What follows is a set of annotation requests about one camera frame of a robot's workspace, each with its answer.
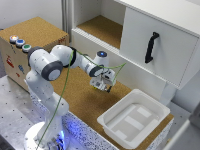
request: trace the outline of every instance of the brown box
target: brown box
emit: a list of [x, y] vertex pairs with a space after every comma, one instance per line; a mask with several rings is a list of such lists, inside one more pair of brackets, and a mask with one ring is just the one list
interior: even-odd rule
[[28, 91], [24, 82], [26, 74], [30, 71], [27, 54], [23, 53], [22, 49], [16, 48], [16, 45], [10, 44], [9, 38], [12, 35], [17, 35], [32, 47], [43, 47], [48, 52], [55, 45], [69, 45], [69, 35], [40, 17], [0, 31], [0, 50], [6, 73]]

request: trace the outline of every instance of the white plastic bin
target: white plastic bin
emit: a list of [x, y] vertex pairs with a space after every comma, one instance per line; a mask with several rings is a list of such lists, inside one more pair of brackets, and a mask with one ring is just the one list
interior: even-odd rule
[[126, 149], [135, 149], [170, 113], [170, 109], [135, 89], [97, 121], [105, 133]]

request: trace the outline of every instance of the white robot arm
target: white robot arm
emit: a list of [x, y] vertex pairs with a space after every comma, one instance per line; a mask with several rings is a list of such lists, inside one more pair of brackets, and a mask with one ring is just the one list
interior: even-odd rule
[[96, 57], [92, 60], [89, 56], [85, 56], [87, 57], [86, 59], [83, 55], [80, 55], [76, 49], [68, 46], [57, 45], [52, 49], [51, 53], [48, 53], [41, 47], [32, 48], [28, 52], [28, 62], [31, 71], [26, 76], [26, 83], [30, 92], [32, 92], [49, 111], [45, 116], [45, 124], [34, 139], [36, 144], [42, 139], [40, 147], [43, 149], [50, 149], [48, 144], [52, 141], [55, 143], [56, 140], [63, 141], [59, 149], [66, 149], [67, 147], [64, 138], [58, 140], [63, 130], [61, 117], [67, 114], [69, 110], [69, 105], [64, 99], [61, 99], [56, 115], [43, 138], [42, 135], [53, 117], [60, 98], [60, 96], [54, 92], [49, 81], [56, 80], [60, 76], [63, 67], [69, 67], [72, 51], [74, 52], [70, 68], [79, 66], [92, 77], [90, 81], [91, 85], [100, 90], [109, 92], [111, 87], [116, 83], [116, 81], [114, 81], [115, 72], [111, 69], [103, 68], [109, 66], [109, 58], [107, 53], [103, 51], [97, 52]]

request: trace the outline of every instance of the black handle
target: black handle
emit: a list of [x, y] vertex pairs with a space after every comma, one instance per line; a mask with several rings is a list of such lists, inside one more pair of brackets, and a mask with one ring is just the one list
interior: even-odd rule
[[156, 32], [153, 32], [153, 36], [151, 37], [151, 39], [149, 41], [147, 53], [146, 53], [146, 56], [145, 56], [145, 63], [146, 64], [153, 60], [153, 57], [151, 57], [151, 53], [152, 53], [152, 50], [153, 50], [154, 40], [158, 37], [159, 37], [159, 34], [156, 33]]

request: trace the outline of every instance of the white drawer panel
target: white drawer panel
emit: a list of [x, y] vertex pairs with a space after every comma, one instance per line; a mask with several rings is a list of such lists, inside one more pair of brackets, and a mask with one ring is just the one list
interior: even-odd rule
[[[154, 40], [153, 60], [146, 64], [145, 56], [153, 32], [160, 37]], [[126, 8], [120, 54], [179, 86], [197, 40], [191, 34]]]

